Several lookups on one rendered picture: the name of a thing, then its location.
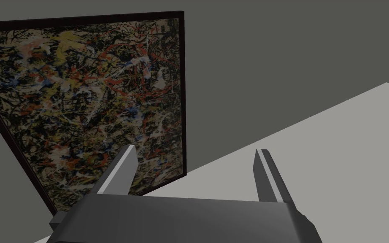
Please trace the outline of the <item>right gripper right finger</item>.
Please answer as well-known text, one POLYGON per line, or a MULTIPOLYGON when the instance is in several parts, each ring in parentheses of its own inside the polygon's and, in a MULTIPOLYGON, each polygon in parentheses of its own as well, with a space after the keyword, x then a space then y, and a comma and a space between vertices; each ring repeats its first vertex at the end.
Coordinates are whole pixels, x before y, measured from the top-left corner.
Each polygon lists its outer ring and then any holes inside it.
POLYGON ((257 149, 253 174, 260 202, 294 204, 292 197, 267 149, 257 149))

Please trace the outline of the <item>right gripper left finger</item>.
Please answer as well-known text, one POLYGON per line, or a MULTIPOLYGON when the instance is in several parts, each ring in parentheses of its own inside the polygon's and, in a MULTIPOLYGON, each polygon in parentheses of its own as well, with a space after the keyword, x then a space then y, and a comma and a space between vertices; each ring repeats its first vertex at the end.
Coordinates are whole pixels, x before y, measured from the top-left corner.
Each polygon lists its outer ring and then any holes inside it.
POLYGON ((96 193, 128 195, 137 168, 135 145, 125 145, 96 183, 96 193))

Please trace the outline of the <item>dark-framed abstract splatter painting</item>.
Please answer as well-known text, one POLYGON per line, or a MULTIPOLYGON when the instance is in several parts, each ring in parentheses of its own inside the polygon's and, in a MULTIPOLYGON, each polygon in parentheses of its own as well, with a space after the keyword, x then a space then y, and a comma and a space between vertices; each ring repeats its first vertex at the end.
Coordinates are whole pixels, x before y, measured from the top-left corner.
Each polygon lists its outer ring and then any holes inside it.
POLYGON ((125 145, 129 194, 186 176, 184 12, 0 21, 0 133, 51 214, 125 145))

